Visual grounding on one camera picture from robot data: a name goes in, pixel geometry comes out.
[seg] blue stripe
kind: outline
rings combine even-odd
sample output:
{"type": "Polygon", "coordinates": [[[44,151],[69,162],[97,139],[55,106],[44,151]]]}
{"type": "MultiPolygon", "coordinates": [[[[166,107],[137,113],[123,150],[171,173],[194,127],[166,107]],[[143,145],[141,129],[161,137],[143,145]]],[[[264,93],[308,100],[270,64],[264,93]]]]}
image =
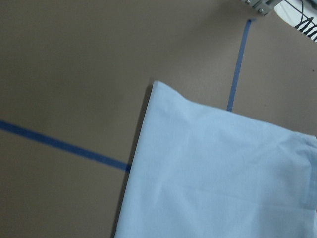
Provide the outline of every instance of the blue stripe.
{"type": "Polygon", "coordinates": [[[39,134],[37,132],[24,129],[22,127],[7,123],[5,121],[0,120],[0,129],[5,130],[7,132],[11,132],[13,134],[17,134],[23,136],[25,138],[43,143],[45,145],[52,146],[54,148],[58,148],[60,150],[67,151],[69,153],[79,155],[81,157],[85,157],[87,159],[95,160],[101,162],[103,164],[118,168],[120,170],[124,170],[126,172],[130,172],[131,165],[126,164],[124,162],[109,158],[107,156],[97,154],[95,152],[80,148],[75,145],[71,145],[69,143],[63,142],[61,140],[57,140],[51,138],[46,135],[39,134]]]}
{"type": "Polygon", "coordinates": [[[232,112],[232,108],[233,108],[233,102],[234,102],[234,97],[236,95],[236,90],[237,90],[237,86],[238,86],[244,49],[246,47],[247,38],[248,38],[248,34],[249,34],[249,30],[250,30],[250,26],[251,26],[252,21],[253,20],[247,21],[246,26],[244,28],[243,36],[242,36],[238,60],[236,63],[236,69],[234,71],[234,76],[233,76],[233,81],[232,81],[232,85],[231,85],[231,91],[230,91],[230,96],[229,96],[229,101],[228,101],[228,106],[227,106],[227,111],[230,111],[230,112],[232,112]]]}

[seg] towel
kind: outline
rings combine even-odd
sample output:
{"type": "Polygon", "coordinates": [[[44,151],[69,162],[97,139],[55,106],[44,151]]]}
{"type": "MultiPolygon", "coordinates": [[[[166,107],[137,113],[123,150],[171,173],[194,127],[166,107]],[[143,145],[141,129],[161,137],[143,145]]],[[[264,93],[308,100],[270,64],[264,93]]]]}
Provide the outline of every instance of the towel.
{"type": "Polygon", "coordinates": [[[314,136],[156,81],[115,238],[317,238],[314,136]]]}

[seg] blue line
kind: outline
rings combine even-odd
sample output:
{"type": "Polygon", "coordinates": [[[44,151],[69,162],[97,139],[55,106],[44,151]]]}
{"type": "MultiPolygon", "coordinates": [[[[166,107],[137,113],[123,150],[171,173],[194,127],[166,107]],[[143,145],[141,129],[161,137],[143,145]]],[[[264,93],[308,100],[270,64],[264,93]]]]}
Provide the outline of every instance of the blue line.
{"type": "Polygon", "coordinates": [[[238,60],[236,63],[236,69],[234,71],[234,76],[233,76],[233,81],[232,81],[232,85],[231,85],[231,91],[230,91],[230,96],[229,96],[229,101],[228,101],[228,106],[227,106],[227,111],[230,111],[230,112],[232,112],[232,108],[233,108],[233,102],[234,102],[234,97],[236,95],[236,90],[237,90],[237,86],[238,86],[244,49],[246,47],[248,33],[250,30],[250,26],[251,26],[252,21],[253,20],[247,20],[246,26],[244,28],[243,36],[242,36],[238,60]]]}
{"type": "Polygon", "coordinates": [[[69,153],[73,153],[75,155],[79,155],[81,157],[85,157],[91,160],[95,160],[98,162],[101,162],[103,164],[124,170],[126,172],[130,172],[131,165],[126,164],[124,162],[109,158],[107,156],[97,154],[95,152],[80,148],[75,145],[71,145],[69,143],[63,142],[61,140],[57,140],[54,138],[51,138],[46,135],[39,134],[37,132],[24,129],[22,127],[7,123],[5,121],[0,120],[0,129],[5,130],[7,132],[11,132],[13,134],[17,134],[20,136],[23,136],[25,138],[43,143],[45,145],[49,145],[64,151],[67,151],[69,153]]]}

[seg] cloth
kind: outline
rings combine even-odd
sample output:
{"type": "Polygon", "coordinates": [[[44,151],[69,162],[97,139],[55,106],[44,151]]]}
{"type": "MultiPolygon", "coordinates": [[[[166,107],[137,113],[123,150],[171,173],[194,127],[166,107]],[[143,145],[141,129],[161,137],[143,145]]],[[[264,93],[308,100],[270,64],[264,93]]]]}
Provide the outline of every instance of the cloth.
{"type": "Polygon", "coordinates": [[[115,238],[316,238],[317,140],[155,82],[115,238]]]}

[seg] folded cloth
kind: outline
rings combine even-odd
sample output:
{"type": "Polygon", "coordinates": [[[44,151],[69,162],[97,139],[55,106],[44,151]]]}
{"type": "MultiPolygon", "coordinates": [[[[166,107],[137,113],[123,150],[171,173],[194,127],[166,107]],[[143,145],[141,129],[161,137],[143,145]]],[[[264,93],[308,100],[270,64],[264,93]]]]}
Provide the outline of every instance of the folded cloth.
{"type": "Polygon", "coordinates": [[[115,238],[317,238],[317,140],[155,82],[115,238]]]}

